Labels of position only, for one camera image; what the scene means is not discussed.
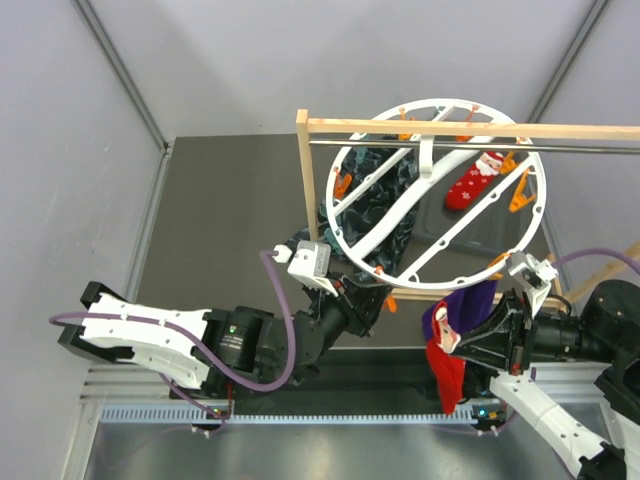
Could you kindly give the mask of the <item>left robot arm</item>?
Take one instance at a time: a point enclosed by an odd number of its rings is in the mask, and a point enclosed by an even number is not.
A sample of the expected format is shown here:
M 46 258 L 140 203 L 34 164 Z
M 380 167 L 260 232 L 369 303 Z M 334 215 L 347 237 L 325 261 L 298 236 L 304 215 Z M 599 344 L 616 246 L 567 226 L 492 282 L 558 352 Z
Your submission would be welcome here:
M 204 398 L 221 397 L 228 383 L 267 393 L 318 377 L 320 358 L 342 334 L 368 336 L 390 292 L 345 276 L 331 283 L 335 293 L 307 289 L 309 307 L 282 319 L 246 306 L 148 307 L 91 282 L 83 311 L 53 322 L 59 345 L 90 361 L 144 367 Z

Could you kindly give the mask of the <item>red santa sock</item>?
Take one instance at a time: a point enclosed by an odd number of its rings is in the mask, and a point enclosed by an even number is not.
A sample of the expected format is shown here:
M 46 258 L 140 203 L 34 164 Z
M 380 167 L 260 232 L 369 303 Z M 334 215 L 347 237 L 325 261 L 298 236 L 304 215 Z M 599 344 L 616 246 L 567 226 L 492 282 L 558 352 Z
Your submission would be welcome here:
M 451 415 L 463 399 L 466 362 L 453 355 L 461 335 L 449 323 L 450 308 L 445 300 L 423 316 L 426 358 L 435 376 L 443 413 Z

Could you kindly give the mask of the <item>purple sock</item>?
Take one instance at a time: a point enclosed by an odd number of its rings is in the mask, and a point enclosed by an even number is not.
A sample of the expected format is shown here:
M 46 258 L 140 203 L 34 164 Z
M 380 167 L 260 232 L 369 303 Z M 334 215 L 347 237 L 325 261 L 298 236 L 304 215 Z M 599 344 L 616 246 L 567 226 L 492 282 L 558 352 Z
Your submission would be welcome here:
M 454 290 L 440 302 L 431 305 L 422 316 L 425 341 L 433 338 L 432 316 L 443 304 L 446 304 L 448 324 L 458 334 L 468 333 L 484 323 L 493 310 L 497 285 L 497 280 L 486 280 Z

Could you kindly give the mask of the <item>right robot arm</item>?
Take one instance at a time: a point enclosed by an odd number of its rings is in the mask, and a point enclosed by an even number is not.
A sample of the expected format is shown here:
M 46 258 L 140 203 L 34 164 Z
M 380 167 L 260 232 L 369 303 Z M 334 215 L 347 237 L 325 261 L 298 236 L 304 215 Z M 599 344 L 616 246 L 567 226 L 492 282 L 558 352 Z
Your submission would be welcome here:
M 638 286 L 606 280 L 577 316 L 536 312 L 529 295 L 508 293 L 453 353 L 476 363 L 466 372 L 469 388 L 505 401 L 574 478 L 638 478 Z M 607 403 L 612 440 L 564 407 L 590 401 Z

